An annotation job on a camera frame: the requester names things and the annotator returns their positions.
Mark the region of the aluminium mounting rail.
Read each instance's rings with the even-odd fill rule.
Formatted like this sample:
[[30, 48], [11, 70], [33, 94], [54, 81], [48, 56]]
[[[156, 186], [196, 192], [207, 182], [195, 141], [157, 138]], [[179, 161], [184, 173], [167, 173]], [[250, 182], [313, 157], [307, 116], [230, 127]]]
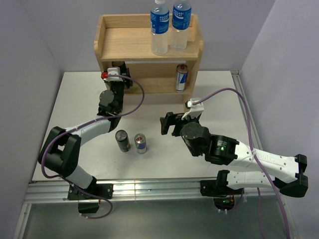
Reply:
[[[111, 202], [199, 199], [200, 181], [214, 180], [204, 178], [170, 178], [145, 180], [100, 180], [99, 184], [113, 184]], [[68, 199], [70, 185], [64, 180], [34, 181], [27, 187], [23, 202], [25, 204], [45, 203], [95, 203], [97, 199]]]

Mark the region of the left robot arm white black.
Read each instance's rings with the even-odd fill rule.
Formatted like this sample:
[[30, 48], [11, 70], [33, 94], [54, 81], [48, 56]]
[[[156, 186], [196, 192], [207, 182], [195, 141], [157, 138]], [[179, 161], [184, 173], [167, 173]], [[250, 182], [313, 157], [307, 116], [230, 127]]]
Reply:
[[103, 191], [97, 185], [97, 179], [78, 165], [80, 147], [117, 127], [121, 119], [117, 116], [123, 110], [124, 91], [133, 85], [131, 80], [110, 77], [130, 76], [125, 63], [121, 66], [116, 64], [113, 62], [112, 67], [101, 75], [108, 89], [99, 96], [98, 113], [92, 124], [86, 122], [83, 128], [52, 128], [38, 157], [42, 168], [46, 167], [77, 185], [79, 193], [86, 199], [102, 196]]

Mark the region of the wooden two-tier shelf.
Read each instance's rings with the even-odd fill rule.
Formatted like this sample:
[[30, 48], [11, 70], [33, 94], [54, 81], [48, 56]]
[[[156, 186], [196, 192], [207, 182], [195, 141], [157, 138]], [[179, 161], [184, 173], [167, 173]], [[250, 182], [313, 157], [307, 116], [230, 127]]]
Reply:
[[124, 61], [132, 78], [147, 94], [178, 95], [175, 90], [176, 67], [179, 62], [188, 66], [185, 90], [180, 93], [182, 102], [192, 98], [204, 41], [198, 16], [192, 14], [187, 46], [183, 51], [169, 48], [165, 55], [151, 51], [149, 14], [105, 14], [99, 17], [94, 52], [102, 72], [114, 61]]

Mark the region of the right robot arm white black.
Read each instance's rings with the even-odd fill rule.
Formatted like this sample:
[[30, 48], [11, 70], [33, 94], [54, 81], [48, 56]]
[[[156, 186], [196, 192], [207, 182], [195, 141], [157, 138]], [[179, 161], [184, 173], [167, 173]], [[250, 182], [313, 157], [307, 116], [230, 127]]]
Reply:
[[216, 179], [201, 180], [203, 196], [239, 195], [244, 188], [274, 186], [285, 196], [301, 198], [308, 190], [308, 177], [304, 174], [307, 158], [302, 154], [287, 157], [251, 149], [236, 139], [211, 134], [208, 128], [200, 125], [199, 118], [183, 114], [169, 112], [160, 118], [160, 124], [162, 135], [173, 125], [172, 136], [180, 136], [192, 156], [203, 156], [205, 161], [215, 165], [245, 169], [244, 172], [220, 170]]

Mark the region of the aluminium side rail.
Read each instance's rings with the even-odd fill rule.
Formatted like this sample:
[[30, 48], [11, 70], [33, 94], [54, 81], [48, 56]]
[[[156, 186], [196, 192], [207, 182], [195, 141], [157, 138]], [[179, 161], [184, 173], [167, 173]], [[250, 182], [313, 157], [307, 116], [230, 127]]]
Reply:
[[246, 106], [247, 106], [247, 111], [245, 110], [245, 106], [242, 103], [242, 101], [240, 100], [240, 105], [241, 105], [241, 109], [242, 112], [244, 114], [244, 116], [248, 116], [249, 120], [250, 120], [250, 129], [251, 129], [251, 141], [252, 144], [254, 146], [254, 148], [259, 149], [259, 150], [263, 150], [260, 138], [259, 138], [259, 134], [257, 132], [257, 128], [255, 125], [255, 122], [253, 120], [252, 114], [251, 114], [251, 110], [249, 107], [249, 103], [241, 82], [241, 78], [240, 78], [240, 71], [236, 70], [236, 71], [231, 71], [231, 76], [234, 82], [234, 86], [235, 89], [242, 95], [243, 99], [245, 100]]

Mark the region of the black gold can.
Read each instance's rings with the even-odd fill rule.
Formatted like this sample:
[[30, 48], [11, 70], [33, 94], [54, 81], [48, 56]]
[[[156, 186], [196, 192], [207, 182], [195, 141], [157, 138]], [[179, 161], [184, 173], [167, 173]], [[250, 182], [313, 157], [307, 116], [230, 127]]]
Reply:
[[131, 149], [128, 134], [125, 130], [119, 130], [115, 134], [115, 139], [119, 146], [120, 151], [128, 152]]
[[112, 61], [113, 67], [119, 67], [121, 74], [127, 72], [127, 67], [125, 61]]

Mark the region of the Pocari Sweat bottle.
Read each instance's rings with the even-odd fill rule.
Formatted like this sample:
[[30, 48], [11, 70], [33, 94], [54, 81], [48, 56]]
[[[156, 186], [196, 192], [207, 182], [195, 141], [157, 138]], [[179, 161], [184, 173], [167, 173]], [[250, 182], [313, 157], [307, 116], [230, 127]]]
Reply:
[[187, 46], [191, 20], [191, 4], [188, 0], [177, 0], [172, 10], [171, 48], [182, 51]]
[[168, 51], [169, 8], [165, 0], [156, 0], [150, 10], [151, 50], [155, 55], [165, 55]]

